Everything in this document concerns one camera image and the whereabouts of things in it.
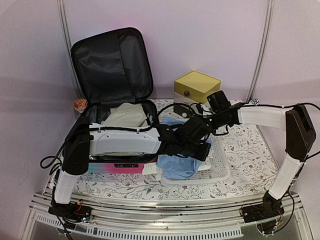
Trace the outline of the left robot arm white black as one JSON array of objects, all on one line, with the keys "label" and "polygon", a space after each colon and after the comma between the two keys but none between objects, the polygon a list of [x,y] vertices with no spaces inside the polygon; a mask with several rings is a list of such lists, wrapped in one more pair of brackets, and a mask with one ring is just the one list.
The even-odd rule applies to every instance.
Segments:
[{"label": "left robot arm white black", "polygon": [[204,162],[211,144],[206,137],[209,126],[192,117],[183,124],[153,123],[148,127],[118,127],[80,123],[73,128],[63,146],[63,161],[53,188],[49,213],[62,218],[88,217],[92,209],[71,203],[73,188],[80,175],[89,168],[90,157],[109,153],[142,153],[154,159],[159,155],[191,157]]}]

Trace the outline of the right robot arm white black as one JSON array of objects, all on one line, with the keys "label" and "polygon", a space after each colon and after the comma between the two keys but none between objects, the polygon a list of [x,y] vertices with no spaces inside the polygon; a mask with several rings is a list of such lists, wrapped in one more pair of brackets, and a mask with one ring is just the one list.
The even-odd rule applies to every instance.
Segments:
[{"label": "right robot arm white black", "polygon": [[244,124],[277,129],[285,134],[284,159],[258,208],[262,218],[269,218],[280,210],[283,196],[310,158],[309,152],[317,137],[306,103],[289,106],[244,102],[231,104],[222,90],[209,95],[207,101],[213,111],[210,125],[214,130]]}]

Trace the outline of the pink and teal kids suitcase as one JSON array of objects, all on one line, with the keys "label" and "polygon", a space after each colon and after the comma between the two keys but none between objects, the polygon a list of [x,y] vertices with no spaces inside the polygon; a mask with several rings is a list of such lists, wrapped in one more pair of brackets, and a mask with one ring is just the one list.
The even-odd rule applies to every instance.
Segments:
[{"label": "pink and teal kids suitcase", "polygon": [[149,100],[153,77],[141,32],[133,27],[100,33],[76,42],[70,55],[88,108],[77,119],[66,137],[62,170],[81,175],[93,167],[146,164],[155,155],[98,155],[89,152],[93,133],[88,128],[108,119],[111,109],[123,103],[141,105],[147,124],[158,124],[157,108]]}]

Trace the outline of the white plastic mesh basket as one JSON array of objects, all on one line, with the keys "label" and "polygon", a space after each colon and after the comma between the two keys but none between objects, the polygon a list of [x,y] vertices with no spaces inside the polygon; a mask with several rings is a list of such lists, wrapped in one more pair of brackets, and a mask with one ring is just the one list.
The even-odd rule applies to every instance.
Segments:
[{"label": "white plastic mesh basket", "polygon": [[[222,142],[212,134],[206,142],[211,144],[211,148],[205,161],[192,157],[159,155],[156,166],[161,169],[161,180],[170,185],[206,185],[227,179],[230,169]],[[211,168],[198,171],[204,162],[211,164]]]}]

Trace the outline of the light blue garment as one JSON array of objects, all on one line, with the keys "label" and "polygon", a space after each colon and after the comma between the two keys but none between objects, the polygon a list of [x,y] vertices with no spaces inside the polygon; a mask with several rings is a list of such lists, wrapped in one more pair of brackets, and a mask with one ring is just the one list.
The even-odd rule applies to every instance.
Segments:
[{"label": "light blue garment", "polygon": [[182,121],[165,116],[158,130],[161,144],[156,166],[163,176],[176,180],[194,176],[211,149],[209,127],[198,117]]}]

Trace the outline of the white garment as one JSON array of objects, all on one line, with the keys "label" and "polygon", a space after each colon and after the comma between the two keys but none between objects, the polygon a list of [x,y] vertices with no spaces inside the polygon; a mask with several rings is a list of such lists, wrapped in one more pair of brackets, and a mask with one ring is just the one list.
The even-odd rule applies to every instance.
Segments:
[{"label": "white garment", "polygon": [[[212,165],[210,163],[204,162],[200,164],[198,171],[209,170],[211,167]],[[154,174],[160,174],[161,172],[162,170],[156,166],[156,163],[152,162],[144,165],[142,170],[142,175],[144,176],[152,175],[152,174],[154,175]]]}]

